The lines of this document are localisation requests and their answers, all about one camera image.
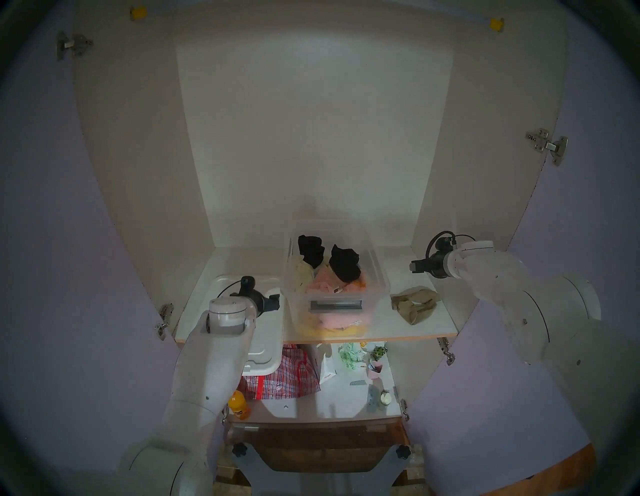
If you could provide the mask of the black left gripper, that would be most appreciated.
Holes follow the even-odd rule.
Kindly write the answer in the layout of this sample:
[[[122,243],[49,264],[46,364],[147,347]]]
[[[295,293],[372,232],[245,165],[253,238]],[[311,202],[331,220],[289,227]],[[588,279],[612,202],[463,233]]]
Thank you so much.
[[[266,312],[279,310],[280,294],[272,294],[270,297],[265,297],[259,291],[251,291],[249,299],[251,299],[256,307],[257,316],[261,316]]]

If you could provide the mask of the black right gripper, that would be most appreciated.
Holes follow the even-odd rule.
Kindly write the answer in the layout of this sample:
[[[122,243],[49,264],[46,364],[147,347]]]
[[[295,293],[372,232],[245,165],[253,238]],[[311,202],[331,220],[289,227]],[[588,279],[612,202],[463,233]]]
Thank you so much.
[[[428,273],[436,279],[450,277],[446,270],[446,257],[450,250],[437,250],[432,254],[425,254],[425,260],[413,260],[410,263],[412,273]]]

